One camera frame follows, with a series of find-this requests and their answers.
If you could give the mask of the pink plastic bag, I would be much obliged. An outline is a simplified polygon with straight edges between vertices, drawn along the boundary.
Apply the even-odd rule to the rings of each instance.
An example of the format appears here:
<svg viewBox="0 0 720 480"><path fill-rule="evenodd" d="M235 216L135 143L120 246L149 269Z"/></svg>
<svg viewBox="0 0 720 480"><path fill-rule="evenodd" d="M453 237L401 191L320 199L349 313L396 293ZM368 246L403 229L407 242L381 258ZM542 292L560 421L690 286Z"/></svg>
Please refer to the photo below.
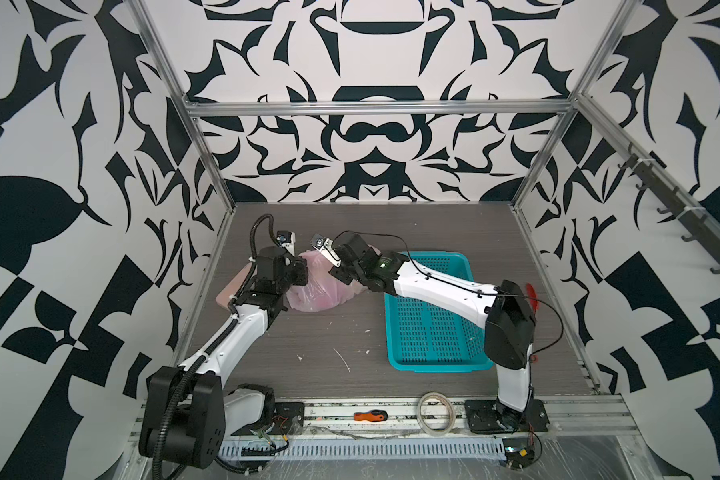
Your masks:
<svg viewBox="0 0 720 480"><path fill-rule="evenodd" d="M310 250L300 254L306 261L308 282L305 286L292 286L286 293L291 309L299 312L316 313L340 306L367 288L357 281L344 284L330 274L333 265L318 251Z"/></svg>

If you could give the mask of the teal plastic basket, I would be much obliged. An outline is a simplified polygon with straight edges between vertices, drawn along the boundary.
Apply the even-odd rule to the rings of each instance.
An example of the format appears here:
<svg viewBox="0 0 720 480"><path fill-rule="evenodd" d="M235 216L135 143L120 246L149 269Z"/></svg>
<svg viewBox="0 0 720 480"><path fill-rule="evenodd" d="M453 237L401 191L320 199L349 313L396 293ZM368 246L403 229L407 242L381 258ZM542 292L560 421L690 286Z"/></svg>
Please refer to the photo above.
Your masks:
<svg viewBox="0 0 720 480"><path fill-rule="evenodd" d="M484 353L483 329L430 303L384 297L388 360L399 371L470 373L493 362Z"/></svg>

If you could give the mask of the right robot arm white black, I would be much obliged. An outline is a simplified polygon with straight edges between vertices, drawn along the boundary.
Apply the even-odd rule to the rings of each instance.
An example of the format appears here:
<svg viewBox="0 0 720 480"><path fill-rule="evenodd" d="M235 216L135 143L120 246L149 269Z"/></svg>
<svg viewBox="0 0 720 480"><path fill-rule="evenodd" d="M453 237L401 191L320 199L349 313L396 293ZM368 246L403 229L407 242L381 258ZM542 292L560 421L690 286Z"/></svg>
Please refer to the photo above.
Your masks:
<svg viewBox="0 0 720 480"><path fill-rule="evenodd" d="M352 230L334 239L316 235L311 245L331 263L330 275L346 285L356 281L372 292L423 301L485 331L483 350L494 364L498 390L493 418L480 433L546 429L532 383L532 359L544 350L535 347L533 305L541 299L509 280L496 286L437 272L407 250L378 252Z"/></svg>

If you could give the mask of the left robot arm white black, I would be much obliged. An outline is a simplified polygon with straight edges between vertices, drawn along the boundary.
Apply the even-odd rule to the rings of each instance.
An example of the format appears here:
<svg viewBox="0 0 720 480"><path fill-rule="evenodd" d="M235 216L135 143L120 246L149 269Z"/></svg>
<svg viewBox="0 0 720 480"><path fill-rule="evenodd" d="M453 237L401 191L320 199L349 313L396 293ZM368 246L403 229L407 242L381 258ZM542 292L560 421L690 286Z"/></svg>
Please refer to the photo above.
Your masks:
<svg viewBox="0 0 720 480"><path fill-rule="evenodd" d="M264 426L274 412L270 389L224 385L244 354L286 311L286 294L308 282L305 259L295 253L295 235L277 231L273 215L255 220L249 231L249 267L226 297L229 316L199 350L176 366L164 366L147 382L138 451L151 459L153 479L176 479L187 468L217 463L242 473L219 457L226 433Z"/></svg>

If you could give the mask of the pink case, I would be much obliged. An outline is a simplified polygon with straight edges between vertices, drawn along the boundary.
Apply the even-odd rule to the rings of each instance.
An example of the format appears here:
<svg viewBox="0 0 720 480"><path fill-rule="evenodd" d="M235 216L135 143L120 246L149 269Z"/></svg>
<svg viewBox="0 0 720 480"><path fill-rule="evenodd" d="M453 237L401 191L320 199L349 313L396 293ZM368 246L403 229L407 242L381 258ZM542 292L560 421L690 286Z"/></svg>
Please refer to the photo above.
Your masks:
<svg viewBox="0 0 720 480"><path fill-rule="evenodd" d="M243 285L244 280L250 271L250 267L251 265L246 265L243 269L241 269L217 294L215 302L218 306L225 310L230 310L229 303L233 300L238 290Z"/></svg>

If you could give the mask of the red kitchen tongs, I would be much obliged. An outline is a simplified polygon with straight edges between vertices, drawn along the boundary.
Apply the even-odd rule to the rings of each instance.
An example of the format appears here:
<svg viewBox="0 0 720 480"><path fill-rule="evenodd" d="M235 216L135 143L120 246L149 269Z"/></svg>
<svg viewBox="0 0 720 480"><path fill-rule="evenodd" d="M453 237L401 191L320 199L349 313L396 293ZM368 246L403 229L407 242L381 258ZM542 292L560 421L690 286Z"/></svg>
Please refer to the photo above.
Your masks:
<svg viewBox="0 0 720 480"><path fill-rule="evenodd" d="M531 283L527 283L525 285L525 295L526 295L526 300L529 303L529 306L532 311L532 320L534 323L536 323L537 322L536 315L539 310L539 300L537 298L536 290ZM537 361L537 356L533 353L534 345L535 345L535 338L532 338L532 341L529 344L529 348L528 348L528 362L530 364L533 364Z"/></svg>

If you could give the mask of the clear tape roll front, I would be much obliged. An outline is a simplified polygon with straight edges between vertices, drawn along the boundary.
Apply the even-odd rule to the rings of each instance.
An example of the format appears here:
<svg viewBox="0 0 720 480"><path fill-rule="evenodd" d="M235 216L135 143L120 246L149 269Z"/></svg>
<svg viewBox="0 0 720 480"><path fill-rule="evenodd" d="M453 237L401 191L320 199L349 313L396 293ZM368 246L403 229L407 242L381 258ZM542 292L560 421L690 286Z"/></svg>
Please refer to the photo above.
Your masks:
<svg viewBox="0 0 720 480"><path fill-rule="evenodd" d="M426 435L446 436L455 427L456 419L453 403L442 393L427 392L417 402L417 424Z"/></svg>

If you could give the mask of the green circuit board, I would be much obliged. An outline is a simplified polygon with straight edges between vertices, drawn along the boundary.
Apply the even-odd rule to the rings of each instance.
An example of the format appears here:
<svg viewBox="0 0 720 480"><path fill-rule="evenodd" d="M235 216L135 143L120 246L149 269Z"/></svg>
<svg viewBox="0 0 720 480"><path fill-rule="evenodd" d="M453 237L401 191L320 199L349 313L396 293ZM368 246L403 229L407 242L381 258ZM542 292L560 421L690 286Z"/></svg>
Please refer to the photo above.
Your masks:
<svg viewBox="0 0 720 480"><path fill-rule="evenodd" d="M542 456L543 443L536 437L532 439L503 439L504 459L501 465L511 470L526 470Z"/></svg>

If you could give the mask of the black hook rack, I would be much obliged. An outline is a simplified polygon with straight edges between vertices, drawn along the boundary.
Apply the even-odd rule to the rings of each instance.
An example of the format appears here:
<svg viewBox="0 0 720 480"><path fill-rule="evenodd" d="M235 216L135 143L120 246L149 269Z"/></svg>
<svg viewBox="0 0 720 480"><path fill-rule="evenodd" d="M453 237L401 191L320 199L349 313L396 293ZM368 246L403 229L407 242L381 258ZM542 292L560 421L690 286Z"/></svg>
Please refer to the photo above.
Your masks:
<svg viewBox="0 0 720 480"><path fill-rule="evenodd" d="M693 198L661 161L642 155L632 143L626 148L617 147L616 152L623 159L619 170L637 179L637 195L632 207L636 226L639 226L640 204L649 193L660 204L656 213L669 221L679 222L686 231L681 239L686 243L698 243L716 262L710 272L720 275L720 222L712 212Z"/></svg>

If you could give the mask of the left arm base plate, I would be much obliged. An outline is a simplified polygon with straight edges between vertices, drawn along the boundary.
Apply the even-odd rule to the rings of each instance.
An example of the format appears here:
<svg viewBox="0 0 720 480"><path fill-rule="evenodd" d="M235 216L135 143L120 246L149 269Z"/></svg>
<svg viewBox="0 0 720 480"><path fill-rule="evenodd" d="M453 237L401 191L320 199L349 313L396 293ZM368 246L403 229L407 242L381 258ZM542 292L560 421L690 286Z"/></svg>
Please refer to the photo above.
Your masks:
<svg viewBox="0 0 720 480"><path fill-rule="evenodd" d="M225 436L255 435L258 431L275 436L298 433L304 425L305 408L304 402L276 401L256 422L237 428L227 426Z"/></svg>

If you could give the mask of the orange handled screwdriver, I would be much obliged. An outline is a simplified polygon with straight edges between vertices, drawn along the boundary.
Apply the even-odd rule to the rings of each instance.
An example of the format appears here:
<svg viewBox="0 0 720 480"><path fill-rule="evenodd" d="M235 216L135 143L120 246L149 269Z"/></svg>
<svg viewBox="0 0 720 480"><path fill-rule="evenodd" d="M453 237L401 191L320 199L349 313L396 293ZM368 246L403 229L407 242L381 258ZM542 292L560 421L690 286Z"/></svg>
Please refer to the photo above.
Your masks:
<svg viewBox="0 0 720 480"><path fill-rule="evenodd" d="M353 420L356 422L385 422L388 419L388 414L385 410L373 409L365 412L355 412L353 414Z"/></svg>

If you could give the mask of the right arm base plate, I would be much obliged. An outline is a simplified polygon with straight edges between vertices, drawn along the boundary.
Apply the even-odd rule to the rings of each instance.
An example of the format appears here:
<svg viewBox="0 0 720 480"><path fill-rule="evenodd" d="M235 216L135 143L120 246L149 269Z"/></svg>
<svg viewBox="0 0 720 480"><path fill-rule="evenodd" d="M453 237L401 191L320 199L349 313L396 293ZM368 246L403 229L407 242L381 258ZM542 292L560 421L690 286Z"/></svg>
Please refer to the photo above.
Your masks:
<svg viewBox="0 0 720 480"><path fill-rule="evenodd" d="M464 402L468 429L474 434L547 432L549 417L544 403L532 399L523 412L503 406L497 400L466 400Z"/></svg>

